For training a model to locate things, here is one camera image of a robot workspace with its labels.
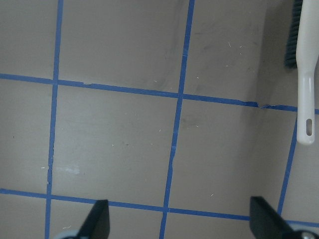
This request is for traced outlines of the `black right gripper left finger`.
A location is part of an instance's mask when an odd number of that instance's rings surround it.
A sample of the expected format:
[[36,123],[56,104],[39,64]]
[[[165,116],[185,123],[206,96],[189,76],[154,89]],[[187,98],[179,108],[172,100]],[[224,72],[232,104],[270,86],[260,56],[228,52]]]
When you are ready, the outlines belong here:
[[79,230],[64,231],[57,239],[108,239],[110,235],[109,201],[97,200]]

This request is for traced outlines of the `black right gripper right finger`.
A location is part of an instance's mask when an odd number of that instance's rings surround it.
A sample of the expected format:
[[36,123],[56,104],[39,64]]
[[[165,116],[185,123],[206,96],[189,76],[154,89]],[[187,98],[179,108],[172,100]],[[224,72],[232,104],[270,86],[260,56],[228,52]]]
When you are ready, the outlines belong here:
[[252,196],[249,206],[249,227],[256,239],[317,239],[308,230],[294,230],[261,196]]

